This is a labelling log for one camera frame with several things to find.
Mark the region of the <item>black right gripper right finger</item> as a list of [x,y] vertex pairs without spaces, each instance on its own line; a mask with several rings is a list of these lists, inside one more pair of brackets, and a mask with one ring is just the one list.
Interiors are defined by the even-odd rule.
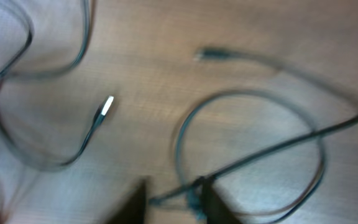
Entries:
[[207,224],[242,224],[213,188],[211,179],[201,181],[199,199]]

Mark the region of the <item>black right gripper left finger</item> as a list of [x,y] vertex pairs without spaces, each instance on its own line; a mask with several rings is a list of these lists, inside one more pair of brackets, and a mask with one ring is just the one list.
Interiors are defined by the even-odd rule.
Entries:
[[141,179],[135,190],[103,224],[144,224],[147,213],[147,179]]

